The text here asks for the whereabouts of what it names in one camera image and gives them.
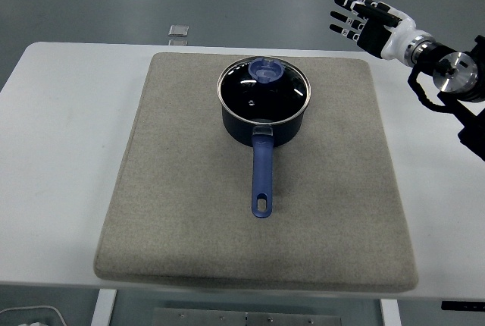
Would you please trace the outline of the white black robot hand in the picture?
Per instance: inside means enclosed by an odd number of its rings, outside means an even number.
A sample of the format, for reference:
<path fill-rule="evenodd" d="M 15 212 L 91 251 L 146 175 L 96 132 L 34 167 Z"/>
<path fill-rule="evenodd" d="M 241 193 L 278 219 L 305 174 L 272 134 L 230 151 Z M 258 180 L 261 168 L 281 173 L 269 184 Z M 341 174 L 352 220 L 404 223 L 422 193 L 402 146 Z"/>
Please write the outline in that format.
<path fill-rule="evenodd" d="M 330 29 L 352 40 L 370 55 L 396 59 L 413 66 L 418 47 L 435 42 L 430 33 L 419 30 L 406 13 L 374 0 L 333 0 L 348 12 L 347 15 L 331 11 L 330 16 L 342 23 L 331 24 Z"/>

